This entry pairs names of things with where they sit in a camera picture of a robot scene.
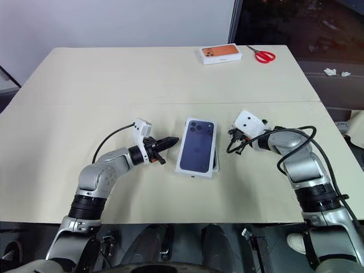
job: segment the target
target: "orange phone box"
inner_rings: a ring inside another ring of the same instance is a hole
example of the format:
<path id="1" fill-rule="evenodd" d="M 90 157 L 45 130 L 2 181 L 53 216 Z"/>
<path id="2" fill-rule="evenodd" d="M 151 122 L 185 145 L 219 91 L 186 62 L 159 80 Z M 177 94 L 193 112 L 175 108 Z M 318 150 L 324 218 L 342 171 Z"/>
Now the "orange phone box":
<path id="1" fill-rule="evenodd" d="M 200 48 L 202 64 L 218 64 L 237 61 L 243 56 L 236 44 L 223 44 L 215 47 Z"/>

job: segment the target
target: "dark blue phone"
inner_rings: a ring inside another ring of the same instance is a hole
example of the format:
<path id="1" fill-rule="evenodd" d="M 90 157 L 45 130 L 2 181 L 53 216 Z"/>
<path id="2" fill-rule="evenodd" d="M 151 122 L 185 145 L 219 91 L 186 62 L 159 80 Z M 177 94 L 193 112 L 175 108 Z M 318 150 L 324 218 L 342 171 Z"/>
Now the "dark blue phone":
<path id="1" fill-rule="evenodd" d="M 180 168 L 188 171 L 209 171 L 214 124 L 190 121 L 184 141 Z"/>

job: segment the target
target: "white scrap paper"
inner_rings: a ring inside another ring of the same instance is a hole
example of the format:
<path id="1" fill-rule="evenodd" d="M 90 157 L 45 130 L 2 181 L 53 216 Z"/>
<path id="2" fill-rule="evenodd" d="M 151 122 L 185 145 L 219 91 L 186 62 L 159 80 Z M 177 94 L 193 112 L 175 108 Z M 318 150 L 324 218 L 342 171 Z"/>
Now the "white scrap paper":
<path id="1" fill-rule="evenodd" d="M 328 76 L 335 76 L 336 75 L 336 69 L 330 69 L 330 68 L 327 68 L 324 70 L 325 74 L 328 75 Z"/>
<path id="2" fill-rule="evenodd" d="M 341 77 L 348 77 L 350 75 L 351 75 L 350 72 L 341 72 Z"/>

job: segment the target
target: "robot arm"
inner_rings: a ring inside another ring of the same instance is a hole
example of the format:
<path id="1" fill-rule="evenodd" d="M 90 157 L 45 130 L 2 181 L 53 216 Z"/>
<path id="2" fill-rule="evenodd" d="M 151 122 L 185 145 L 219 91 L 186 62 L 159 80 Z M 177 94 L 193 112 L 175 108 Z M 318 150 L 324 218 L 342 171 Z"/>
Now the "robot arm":
<path id="1" fill-rule="evenodd" d="M 46 257 L 60 264 L 65 272 L 88 272 L 92 268 L 100 249 L 96 233 L 101 227 L 101 214 L 118 179 L 141 163 L 164 164 L 166 161 L 159 152 L 179 140 L 175 137 L 155 140 L 150 137 L 151 124 L 142 119 L 137 119 L 133 130 L 136 146 L 108 152 L 80 173 L 71 209 L 63 218 Z"/>
<path id="2" fill-rule="evenodd" d="M 244 142 L 250 142 L 257 151 L 269 150 L 283 157 L 289 154 L 283 160 L 284 173 L 296 193 L 308 226 L 304 242 L 310 265 L 316 269 L 326 260 L 345 259 L 364 266 L 363 242 L 307 137 L 296 129 L 276 127 L 270 130 L 266 122 L 248 111 L 240 113 L 233 127 L 229 131 L 233 138 L 228 153 L 241 154 Z M 237 140 L 243 144 L 231 150 L 232 143 Z"/>

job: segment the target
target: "iphone box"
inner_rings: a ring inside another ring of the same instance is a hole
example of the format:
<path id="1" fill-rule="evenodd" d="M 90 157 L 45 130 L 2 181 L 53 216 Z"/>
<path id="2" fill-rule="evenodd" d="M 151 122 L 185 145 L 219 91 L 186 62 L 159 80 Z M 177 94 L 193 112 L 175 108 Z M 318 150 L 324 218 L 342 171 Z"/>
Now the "iphone box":
<path id="1" fill-rule="evenodd" d="M 176 172 L 192 177 L 212 177 L 216 133 L 217 122 L 188 118 L 178 154 Z"/>
<path id="2" fill-rule="evenodd" d="M 243 56 L 236 44 L 223 44 L 215 47 L 200 48 L 202 64 L 218 64 L 237 61 Z"/>

